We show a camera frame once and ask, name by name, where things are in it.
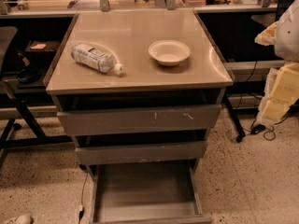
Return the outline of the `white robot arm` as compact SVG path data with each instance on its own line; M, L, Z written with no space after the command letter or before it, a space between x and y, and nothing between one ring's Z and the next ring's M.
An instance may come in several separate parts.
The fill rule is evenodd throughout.
M254 42L273 45L275 54L285 61L279 69L270 69L258 108L258 122L273 125L299 100L299 0L294 0L279 20L258 34Z

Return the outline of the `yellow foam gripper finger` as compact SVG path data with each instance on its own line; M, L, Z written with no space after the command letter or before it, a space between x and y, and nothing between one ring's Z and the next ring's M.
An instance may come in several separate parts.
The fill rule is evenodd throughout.
M271 68L265 82L264 97L259 104L257 121L273 125L282 120L299 99L299 63L287 62Z

